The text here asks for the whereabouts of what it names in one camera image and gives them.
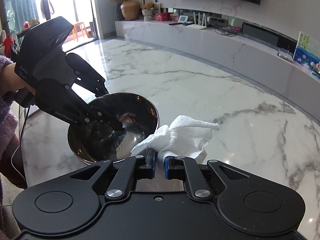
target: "teddy bear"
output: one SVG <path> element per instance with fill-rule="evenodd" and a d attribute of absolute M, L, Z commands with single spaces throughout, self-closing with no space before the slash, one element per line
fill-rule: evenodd
<path fill-rule="evenodd" d="M 145 4 L 145 6 L 142 9 L 142 14 L 144 15 L 145 21 L 152 21 L 153 20 L 153 2 L 149 1 Z"/>

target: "triangular cutout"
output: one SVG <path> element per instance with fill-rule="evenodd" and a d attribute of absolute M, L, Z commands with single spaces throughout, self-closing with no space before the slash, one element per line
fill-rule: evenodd
<path fill-rule="evenodd" d="M 90 167 L 84 171 L 81 171 L 79 173 L 76 173 L 72 176 L 70 176 L 70 178 L 72 179 L 81 179 L 81 180 L 89 180 L 91 179 L 91 177 L 98 171 L 98 169 L 100 169 L 101 166 L 93 166 Z"/>
<path fill-rule="evenodd" d="M 246 179 L 248 176 L 239 173 L 237 171 L 234 171 L 226 166 L 219 166 L 219 168 L 223 171 L 223 173 L 231 180 L 236 180 L 236 179 Z"/>

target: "wooden pot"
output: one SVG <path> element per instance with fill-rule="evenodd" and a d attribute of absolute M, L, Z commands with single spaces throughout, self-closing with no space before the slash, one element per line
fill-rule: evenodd
<path fill-rule="evenodd" d="M 140 4 L 137 1 L 125 1 L 121 5 L 121 11 L 127 21 L 132 21 L 139 16 Z"/>

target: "silver screw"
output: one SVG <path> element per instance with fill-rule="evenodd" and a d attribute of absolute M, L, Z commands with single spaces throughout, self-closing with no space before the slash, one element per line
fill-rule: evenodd
<path fill-rule="evenodd" d="M 122 196 L 122 191 L 119 189 L 112 189 L 107 192 L 109 197 L 120 197 Z"/>
<path fill-rule="evenodd" d="M 197 197 L 209 197 L 210 196 L 210 191 L 209 190 L 206 190 L 206 189 L 198 189 L 196 192 L 195 192 L 195 195 Z"/>

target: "metal bowl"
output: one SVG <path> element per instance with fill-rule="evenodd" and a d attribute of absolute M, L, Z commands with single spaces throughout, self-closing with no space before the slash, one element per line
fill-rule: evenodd
<path fill-rule="evenodd" d="M 88 105 L 100 107 L 123 123 L 125 134 L 106 147 L 99 136 L 88 138 L 84 128 L 70 125 L 68 143 L 72 152 L 85 164 L 109 159 L 120 162 L 131 155 L 138 143 L 153 134 L 159 126 L 156 107 L 146 98 L 133 93 L 104 95 Z"/>

